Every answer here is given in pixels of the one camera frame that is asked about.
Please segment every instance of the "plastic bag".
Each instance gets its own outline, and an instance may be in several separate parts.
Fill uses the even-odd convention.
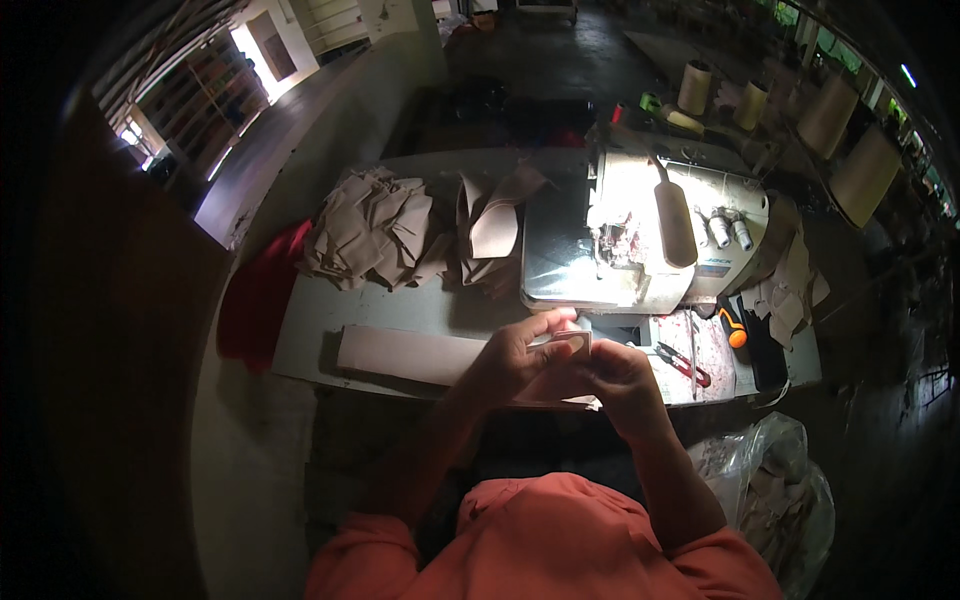
[[[727,523],[771,566],[783,597],[805,598],[827,560],[836,513],[827,478],[806,456],[804,425],[771,413],[687,452]]]

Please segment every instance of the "pillar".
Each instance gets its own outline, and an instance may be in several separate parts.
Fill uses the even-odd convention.
[[[813,19],[810,19],[810,22],[813,26],[810,27],[806,35],[806,54],[804,54],[804,63],[802,65],[804,70],[810,68],[810,63],[813,62],[813,54],[817,51],[817,34],[820,33],[820,23],[817,23]]]

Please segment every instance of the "white table surface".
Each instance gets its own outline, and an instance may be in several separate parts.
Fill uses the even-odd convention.
[[[443,192],[436,201],[455,202],[459,184],[457,171],[483,172],[503,177],[516,167],[519,158],[531,163],[547,177],[569,173],[585,166],[578,149],[544,149],[535,152],[506,149],[468,150],[431,155],[405,156],[383,164],[401,177],[423,177]],[[318,190],[318,198],[328,190]],[[368,281],[362,288],[341,292],[323,277],[300,275],[287,304],[274,353],[273,372],[328,386],[349,388],[391,396],[437,398],[439,386],[407,381],[373,373],[337,369],[337,351],[344,325],[369,325],[407,329],[435,335],[489,339],[498,327],[530,315],[519,295],[490,300],[477,286],[456,286],[445,290],[439,277],[418,288],[404,287],[389,292]],[[806,327],[793,338],[793,351],[785,352],[792,386],[819,381],[822,374],[816,336]],[[749,364],[736,360],[735,396],[756,394]]]

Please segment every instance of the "screwdriver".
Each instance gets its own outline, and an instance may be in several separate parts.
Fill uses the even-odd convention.
[[[717,297],[717,306],[720,307],[717,316],[720,317],[724,331],[727,332],[727,341],[730,342],[732,348],[743,348],[743,345],[747,343],[747,328],[743,326],[736,313],[733,312],[733,307],[726,296]]]

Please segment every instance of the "fabric scraps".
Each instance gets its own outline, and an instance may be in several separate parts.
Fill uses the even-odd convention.
[[[433,206],[425,189],[423,180],[396,179],[383,167],[346,178],[326,197],[306,236],[298,268],[310,276],[329,277],[341,290],[361,287],[371,273],[391,290],[442,274],[449,236],[438,236],[430,247],[436,250],[429,265],[418,266],[427,249]]]

